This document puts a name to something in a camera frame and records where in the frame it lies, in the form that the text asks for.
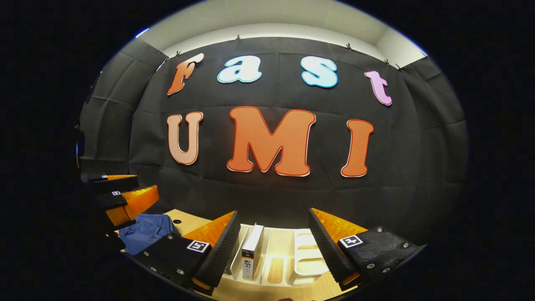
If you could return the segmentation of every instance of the blue cloth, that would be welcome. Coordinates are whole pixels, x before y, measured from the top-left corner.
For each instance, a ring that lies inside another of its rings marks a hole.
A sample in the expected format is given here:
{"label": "blue cloth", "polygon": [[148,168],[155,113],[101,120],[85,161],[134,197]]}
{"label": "blue cloth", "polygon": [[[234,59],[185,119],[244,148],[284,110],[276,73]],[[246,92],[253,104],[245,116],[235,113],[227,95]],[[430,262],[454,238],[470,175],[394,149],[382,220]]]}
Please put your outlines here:
{"label": "blue cloth", "polygon": [[125,243],[128,254],[138,254],[167,234],[180,236],[168,215],[140,214],[135,220],[135,224],[119,230],[119,238]]}

